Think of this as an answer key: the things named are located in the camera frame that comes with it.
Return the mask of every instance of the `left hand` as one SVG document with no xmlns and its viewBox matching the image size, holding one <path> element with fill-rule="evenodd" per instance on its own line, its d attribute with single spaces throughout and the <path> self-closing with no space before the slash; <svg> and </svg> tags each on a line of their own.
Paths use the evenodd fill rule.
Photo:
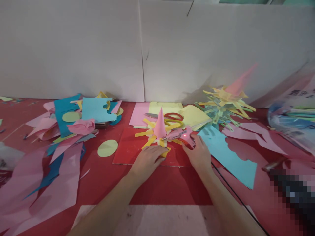
<svg viewBox="0 0 315 236">
<path fill-rule="evenodd" d="M 138 155 L 128 174 L 135 177 L 140 185 L 143 184 L 161 162 L 165 160 L 160 155 L 167 151 L 166 147 L 159 145 L 145 147 Z"/>
</svg>

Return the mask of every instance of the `red scissors handle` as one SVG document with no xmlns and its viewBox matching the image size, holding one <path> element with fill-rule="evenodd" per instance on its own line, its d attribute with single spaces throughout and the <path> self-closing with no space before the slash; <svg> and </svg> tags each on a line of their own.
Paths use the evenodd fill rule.
<svg viewBox="0 0 315 236">
<path fill-rule="evenodd" d="M 179 115 L 178 113 L 175 113 L 175 112 L 166 113 L 166 114 L 164 115 L 164 117 L 167 117 L 167 118 L 169 118 L 169 119 L 171 119 L 171 120 L 180 120 L 180 121 L 183 121 L 183 120 L 184 120 L 184 117 L 183 117 L 183 116 L 181 116 L 181 115 Z"/>
</svg>

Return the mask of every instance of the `black wire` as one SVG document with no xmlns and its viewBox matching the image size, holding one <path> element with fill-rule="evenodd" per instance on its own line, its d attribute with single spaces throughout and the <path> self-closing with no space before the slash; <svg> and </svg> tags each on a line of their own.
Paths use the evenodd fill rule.
<svg viewBox="0 0 315 236">
<path fill-rule="evenodd" d="M 222 177 L 222 179 L 226 182 L 226 184 L 229 186 L 229 188 L 232 190 L 232 192 L 237 196 L 237 198 L 239 199 L 239 201 L 243 204 L 243 206 L 246 208 L 246 210 L 248 211 L 248 213 L 252 216 L 252 218 L 256 221 L 256 223 L 260 226 L 260 228 L 265 232 L 265 234 L 267 236 L 270 236 L 270 234 L 268 234 L 268 232 L 265 230 L 265 228 L 258 222 L 258 220 L 253 216 L 253 214 L 249 211 L 249 209 L 245 206 L 245 204 L 243 203 L 243 201 L 240 199 L 240 197 L 236 194 L 236 192 L 234 191 L 234 189 L 232 189 L 232 187 L 229 185 L 229 183 L 226 181 L 226 179 L 223 177 L 223 175 L 220 173 L 220 171 L 216 168 L 216 166 L 211 162 L 211 164 L 213 165 L 213 167 L 216 169 L 216 171 L 219 173 L 219 175 Z"/>
</svg>

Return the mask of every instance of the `white partition panel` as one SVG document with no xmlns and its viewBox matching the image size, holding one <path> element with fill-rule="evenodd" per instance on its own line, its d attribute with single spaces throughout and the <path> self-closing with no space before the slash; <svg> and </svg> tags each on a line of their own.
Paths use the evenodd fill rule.
<svg viewBox="0 0 315 236">
<path fill-rule="evenodd" d="M 312 7 L 140 0 L 146 101 L 204 100 L 254 63 L 248 103 L 303 65 L 315 49 Z"/>
<path fill-rule="evenodd" d="M 0 2 L 0 96 L 144 101 L 138 0 Z"/>
</svg>

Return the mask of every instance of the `hand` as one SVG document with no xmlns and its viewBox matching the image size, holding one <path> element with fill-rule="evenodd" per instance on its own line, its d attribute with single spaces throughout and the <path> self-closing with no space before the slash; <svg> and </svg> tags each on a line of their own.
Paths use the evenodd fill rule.
<svg viewBox="0 0 315 236">
<path fill-rule="evenodd" d="M 199 135 L 192 134 L 191 137 L 196 143 L 194 150 L 190 150 L 182 143 L 183 149 L 189 157 L 190 163 L 193 165 L 198 174 L 203 172 L 212 172 L 211 154 L 207 145 Z"/>
<path fill-rule="evenodd" d="M 166 147 L 159 145 L 145 147 L 132 165 L 129 174 L 134 176 L 136 181 L 141 185 L 150 177 L 161 162 L 165 160 L 160 155 L 167 151 Z"/>
</svg>

